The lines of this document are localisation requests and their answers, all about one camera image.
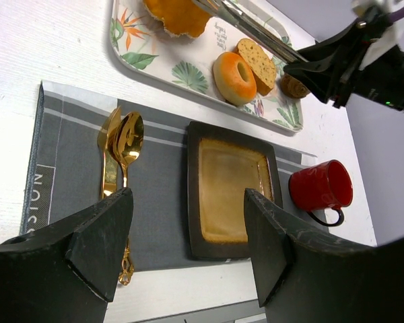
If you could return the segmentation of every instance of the black mug handle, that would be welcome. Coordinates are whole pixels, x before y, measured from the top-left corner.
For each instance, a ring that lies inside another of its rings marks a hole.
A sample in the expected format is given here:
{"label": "black mug handle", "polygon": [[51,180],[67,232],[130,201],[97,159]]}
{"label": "black mug handle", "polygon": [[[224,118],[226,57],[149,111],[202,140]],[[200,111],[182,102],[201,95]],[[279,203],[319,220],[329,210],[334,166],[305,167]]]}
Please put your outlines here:
{"label": "black mug handle", "polygon": [[307,212],[309,216],[312,217],[313,220],[315,220],[318,224],[324,225],[325,227],[337,227],[338,225],[341,225],[344,222],[344,213],[341,209],[333,209],[334,211],[338,212],[338,221],[335,223],[326,223],[320,220],[316,215],[314,215],[312,212]]}

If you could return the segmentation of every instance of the white wooden table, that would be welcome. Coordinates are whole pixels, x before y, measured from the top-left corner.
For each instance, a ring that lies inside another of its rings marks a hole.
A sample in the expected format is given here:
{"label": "white wooden table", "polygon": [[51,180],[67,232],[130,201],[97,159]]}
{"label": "white wooden table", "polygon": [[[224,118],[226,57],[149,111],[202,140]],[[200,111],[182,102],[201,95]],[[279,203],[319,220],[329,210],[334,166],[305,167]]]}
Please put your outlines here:
{"label": "white wooden table", "polygon": [[[296,48],[314,40],[264,0]],[[66,83],[306,151],[338,159],[353,181],[345,222],[331,232],[375,245],[353,138],[344,108],[303,101],[304,130],[294,137],[231,118],[192,93],[126,70],[110,49],[112,1],[0,0],[0,243],[18,235],[42,79]],[[118,288],[106,322],[132,322],[256,299],[250,263],[136,273]]]}

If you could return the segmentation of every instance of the gold knife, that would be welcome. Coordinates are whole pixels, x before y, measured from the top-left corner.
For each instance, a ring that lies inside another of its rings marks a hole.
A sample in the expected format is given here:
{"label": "gold knife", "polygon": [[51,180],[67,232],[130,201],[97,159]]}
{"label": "gold knife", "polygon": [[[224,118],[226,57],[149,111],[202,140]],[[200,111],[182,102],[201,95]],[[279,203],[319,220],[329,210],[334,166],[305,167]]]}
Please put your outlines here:
{"label": "gold knife", "polygon": [[118,172],[118,164],[112,158],[108,150],[108,142],[113,138],[116,128],[121,121],[121,107],[114,109],[108,119],[102,125],[97,136],[97,144],[103,153],[102,160],[102,181],[100,189],[100,198],[111,195],[116,191],[116,175]]}

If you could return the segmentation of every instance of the white tray with floral print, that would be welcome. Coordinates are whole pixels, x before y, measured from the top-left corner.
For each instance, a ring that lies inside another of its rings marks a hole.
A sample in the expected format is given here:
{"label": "white tray with floral print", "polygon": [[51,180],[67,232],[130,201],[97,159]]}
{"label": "white tray with floral print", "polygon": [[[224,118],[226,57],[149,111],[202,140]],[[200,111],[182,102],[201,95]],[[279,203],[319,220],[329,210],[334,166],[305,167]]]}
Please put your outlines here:
{"label": "white tray with floral print", "polygon": [[[292,45],[285,28],[251,0],[235,2],[258,23]],[[233,50],[242,38],[247,37],[217,17],[208,21],[204,33],[196,39],[171,37],[164,31],[163,23],[147,12],[143,0],[114,0],[110,40],[114,52],[128,68],[224,102],[232,109],[239,109],[291,134],[301,131],[304,123],[300,101],[283,95],[278,86],[285,64],[267,51],[277,66],[277,86],[269,96],[258,95],[249,104],[235,107],[226,103],[218,92],[212,65],[220,54]]]}

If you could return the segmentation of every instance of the cup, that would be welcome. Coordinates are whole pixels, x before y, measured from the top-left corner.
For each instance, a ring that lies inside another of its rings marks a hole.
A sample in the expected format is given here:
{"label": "cup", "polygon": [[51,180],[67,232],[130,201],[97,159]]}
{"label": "cup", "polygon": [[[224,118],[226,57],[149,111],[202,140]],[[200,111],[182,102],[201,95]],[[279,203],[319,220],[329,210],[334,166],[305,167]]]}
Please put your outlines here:
{"label": "cup", "polygon": [[[289,179],[289,192],[295,205],[305,210],[317,223],[337,227],[344,222],[342,207],[353,199],[353,186],[349,173],[337,160],[293,173]],[[326,223],[316,217],[315,210],[331,208],[338,212],[338,221]]]}

